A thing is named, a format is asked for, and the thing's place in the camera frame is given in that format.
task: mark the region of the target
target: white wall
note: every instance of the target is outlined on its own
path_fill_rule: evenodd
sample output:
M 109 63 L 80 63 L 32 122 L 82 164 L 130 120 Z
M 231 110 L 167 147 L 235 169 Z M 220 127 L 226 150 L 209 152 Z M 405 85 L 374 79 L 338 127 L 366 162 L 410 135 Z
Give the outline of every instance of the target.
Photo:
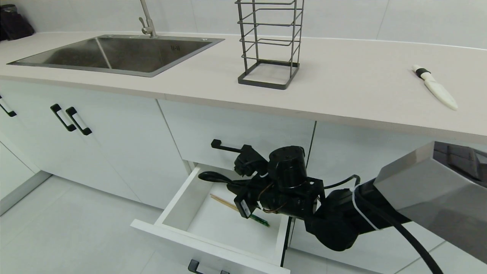
M 238 33 L 235 0 L 146 0 L 158 31 Z M 139 0 L 3 0 L 38 32 L 138 31 Z M 487 0 L 306 0 L 303 35 L 487 49 Z

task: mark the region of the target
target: black band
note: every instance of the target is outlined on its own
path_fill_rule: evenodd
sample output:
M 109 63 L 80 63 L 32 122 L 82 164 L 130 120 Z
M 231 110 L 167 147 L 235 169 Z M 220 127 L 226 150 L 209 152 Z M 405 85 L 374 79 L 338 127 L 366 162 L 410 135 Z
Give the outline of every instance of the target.
M 418 75 L 419 78 L 421 78 L 421 75 L 425 72 L 429 72 L 427 69 L 425 68 L 419 68 L 416 70 L 416 75 Z

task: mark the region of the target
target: open drawer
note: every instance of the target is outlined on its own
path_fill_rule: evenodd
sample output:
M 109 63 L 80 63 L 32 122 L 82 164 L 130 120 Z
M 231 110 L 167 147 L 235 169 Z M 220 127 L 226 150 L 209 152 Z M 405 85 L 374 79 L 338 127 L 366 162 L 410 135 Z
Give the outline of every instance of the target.
M 270 227 L 242 218 L 237 211 L 210 197 L 214 194 L 233 203 L 235 195 L 223 183 L 200 180 L 198 174 L 203 171 L 238 179 L 233 171 L 200 164 L 155 224 L 134 220 L 131 226 L 169 259 L 184 265 L 190 265 L 192 260 L 199 262 L 195 273 L 289 274 L 289 270 L 280 267 L 288 217 L 257 209 L 254 214 L 269 222 Z

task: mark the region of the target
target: zip tie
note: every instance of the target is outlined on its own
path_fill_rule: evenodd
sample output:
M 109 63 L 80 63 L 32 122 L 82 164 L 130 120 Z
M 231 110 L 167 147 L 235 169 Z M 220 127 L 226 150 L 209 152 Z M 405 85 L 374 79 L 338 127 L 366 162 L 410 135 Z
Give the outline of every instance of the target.
M 357 210 L 357 212 L 377 231 L 379 231 L 380 229 L 378 229 L 366 216 L 365 214 L 360 211 L 360 209 L 358 209 L 358 206 L 357 204 L 355 203 L 355 190 L 357 189 L 357 187 L 361 186 L 360 185 L 356 185 L 353 189 L 352 189 L 352 203 L 354 204 L 354 207 L 355 209 Z

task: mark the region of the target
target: faucet handle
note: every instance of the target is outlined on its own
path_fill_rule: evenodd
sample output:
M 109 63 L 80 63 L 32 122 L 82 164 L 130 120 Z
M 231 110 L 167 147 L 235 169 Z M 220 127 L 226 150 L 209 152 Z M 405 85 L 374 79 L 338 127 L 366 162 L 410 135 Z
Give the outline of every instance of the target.
M 142 17 L 139 17 L 139 21 L 142 23 L 142 27 L 145 28 L 146 25 L 144 24 L 144 19 L 142 19 Z

